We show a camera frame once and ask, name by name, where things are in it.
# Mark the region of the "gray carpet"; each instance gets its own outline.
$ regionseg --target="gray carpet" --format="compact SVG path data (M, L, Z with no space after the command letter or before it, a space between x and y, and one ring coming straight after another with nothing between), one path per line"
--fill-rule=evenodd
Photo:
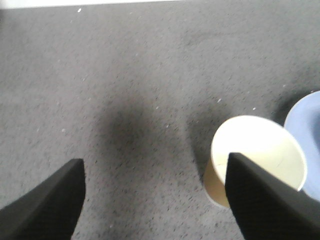
M319 1L81 8L0 12L0 207L83 158L73 240L242 240L202 186L211 139L320 89Z

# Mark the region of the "cream paper cup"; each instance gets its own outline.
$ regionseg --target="cream paper cup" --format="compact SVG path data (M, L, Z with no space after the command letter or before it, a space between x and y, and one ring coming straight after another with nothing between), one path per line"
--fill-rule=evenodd
M279 124L258 116L236 116L216 131L203 176L204 187L216 204L230 207L225 182L230 153L241 153L291 188L300 191L307 177L304 152Z

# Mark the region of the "blue bowl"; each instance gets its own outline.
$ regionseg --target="blue bowl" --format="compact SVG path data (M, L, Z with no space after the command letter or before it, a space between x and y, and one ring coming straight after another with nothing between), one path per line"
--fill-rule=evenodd
M320 201L320 91L305 96L293 106L284 128L295 137L305 154L307 176L302 189Z

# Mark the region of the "paper cup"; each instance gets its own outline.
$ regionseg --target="paper cup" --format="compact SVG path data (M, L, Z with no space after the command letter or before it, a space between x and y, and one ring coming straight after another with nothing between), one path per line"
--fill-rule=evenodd
M306 180L304 152L287 130L262 117L236 116L216 131L203 178L209 197L222 206L229 207L224 185L230 153L245 155L297 191Z

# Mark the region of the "blue plate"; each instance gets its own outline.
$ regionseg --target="blue plate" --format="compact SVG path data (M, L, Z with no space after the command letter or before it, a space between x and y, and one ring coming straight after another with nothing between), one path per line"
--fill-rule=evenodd
M284 128L300 144L307 164L306 194L320 201L320 91L298 101L287 115Z

